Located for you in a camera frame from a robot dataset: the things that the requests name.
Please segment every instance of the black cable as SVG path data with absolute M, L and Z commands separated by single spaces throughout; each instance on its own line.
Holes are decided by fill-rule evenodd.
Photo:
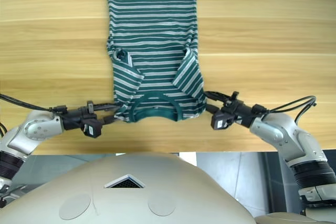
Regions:
M 0 123 L 0 127 L 4 130 L 5 133 L 7 133 L 7 129 L 2 123 Z
M 312 106 L 316 106 L 316 103 L 306 105 L 306 106 L 299 112 L 299 114 L 298 114 L 298 115 L 296 116 L 296 118 L 295 118 L 295 123 L 296 123 L 296 124 L 299 123 L 299 120 L 300 120 L 300 118 L 302 117 L 302 115 L 303 115 L 304 113 L 306 113 L 306 111 L 309 110 Z
M 6 101 L 6 102 L 10 102 L 12 104 L 15 104 L 15 105 L 18 105 L 18 106 L 21 106 L 21 107 L 25 107 L 27 109 L 31 109 L 31 110 L 43 110 L 43 111 L 52 111 L 51 108 L 49 109 L 46 109 L 46 108 L 42 108 L 40 106 L 36 106 L 36 105 L 33 105 L 33 104 L 30 104 L 30 103 L 26 103 L 26 102 L 23 102 L 23 101 L 20 101 L 20 100 L 17 100 L 13 97 L 9 97 L 5 94 L 0 94 L 0 99 Z
M 31 110 L 42 110 L 42 111 L 53 112 L 53 113 L 55 113 L 55 115 L 59 116 L 60 118 L 69 120 L 72 123 L 74 123 L 76 126 L 81 127 L 81 125 L 79 123 L 77 123 L 75 120 L 62 115 L 61 113 L 58 113 L 57 111 L 54 111 L 52 108 L 46 109 L 46 108 L 43 108 L 43 107 L 40 107 L 40 106 L 36 106 L 36 105 L 30 104 L 30 103 L 26 103 L 26 102 L 17 100 L 15 98 L 9 97 L 9 96 L 7 96 L 5 94 L 0 94 L 0 99 L 4 100 L 6 102 L 10 102 L 12 104 L 24 107 L 24 108 L 31 109 Z
M 286 109 L 286 110 L 279 110 L 279 109 L 288 107 L 288 106 L 290 106 L 290 105 L 292 105 L 292 104 L 295 104 L 295 103 L 298 103 L 298 102 L 301 102 L 301 101 L 304 101 L 304 100 L 307 100 L 307 99 L 309 99 L 309 101 L 304 102 L 304 103 L 302 103 L 302 104 L 300 104 L 300 105 L 298 105 L 298 106 L 295 106 L 295 107 L 293 107 L 293 108 Z M 270 112 L 271 112 L 271 113 L 275 113 L 275 112 L 276 112 L 276 113 L 287 112 L 287 111 L 295 110 L 295 109 L 297 109 L 297 108 L 299 108 L 299 107 L 301 107 L 301 106 L 304 106 L 304 105 L 306 105 L 306 104 L 309 104 L 309 103 L 315 103 L 315 101 L 316 101 L 316 97 L 313 96 L 313 95 L 309 95 L 309 96 L 307 96 L 307 97 L 303 97 L 303 98 L 300 98 L 300 99 L 298 99 L 298 100 L 295 100 L 295 101 L 286 103 L 286 104 L 284 104 L 284 105 L 282 105 L 282 106 L 279 106 L 279 107 L 276 107 L 276 108 L 274 108 L 274 109 L 271 109 Z

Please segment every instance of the green and white striped shirt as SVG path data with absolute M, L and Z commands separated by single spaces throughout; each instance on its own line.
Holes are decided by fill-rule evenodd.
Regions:
M 196 0 L 108 0 L 115 116 L 183 120 L 206 106 Z

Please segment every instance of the gray floor tile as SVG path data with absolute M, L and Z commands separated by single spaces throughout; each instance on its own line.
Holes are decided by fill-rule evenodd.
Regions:
M 266 179 L 258 153 L 242 153 L 235 198 L 244 206 L 268 212 Z
M 197 166 L 234 196 L 240 152 L 197 153 Z
M 249 207 L 249 206 L 244 206 L 244 207 L 250 212 L 250 214 L 253 217 L 257 217 L 257 216 L 260 216 L 260 215 L 266 215 L 267 214 L 267 212 L 264 211 L 264 210 L 256 209 L 256 208 Z
M 13 185 L 42 185 L 86 163 L 71 156 L 31 156 L 13 179 Z

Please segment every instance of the black clamp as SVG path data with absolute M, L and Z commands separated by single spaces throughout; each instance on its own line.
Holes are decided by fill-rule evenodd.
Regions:
M 88 101 L 86 106 L 68 110 L 65 105 L 57 106 L 52 111 L 59 113 L 65 130 L 81 128 L 85 136 L 96 138 L 101 135 L 103 125 L 115 122 L 114 115 L 97 119 L 96 111 L 113 111 L 119 106 L 113 103 L 94 104 Z
M 207 104 L 206 111 L 213 114 L 211 127 L 214 130 L 224 130 L 237 122 L 249 128 L 254 118 L 267 112 L 261 105 L 255 104 L 252 108 L 244 105 L 243 101 L 238 100 L 239 92 L 234 91 L 231 96 L 214 91 L 207 91 L 205 95 L 212 100 L 223 102 L 223 107 Z

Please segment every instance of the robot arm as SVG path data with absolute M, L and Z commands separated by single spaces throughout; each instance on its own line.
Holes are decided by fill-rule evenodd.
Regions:
M 62 105 L 47 110 L 33 110 L 19 126 L 8 131 L 0 140 L 0 195 L 6 193 L 12 179 L 24 161 L 48 138 L 65 130 L 81 128 L 84 135 L 96 138 L 105 124 L 115 121 L 113 115 L 97 119 L 95 111 L 111 111 L 117 106 L 110 103 L 93 104 L 75 110 Z
M 307 207 L 336 206 L 335 173 L 310 133 L 284 113 L 272 112 L 257 104 L 252 108 L 244 105 L 237 100 L 238 92 L 231 97 L 217 92 L 206 92 L 206 95 L 224 103 L 221 109 L 212 105 L 207 107 L 207 111 L 213 113 L 211 125 L 215 130 L 226 129 L 234 122 L 249 128 L 250 132 L 274 146 L 285 159 Z

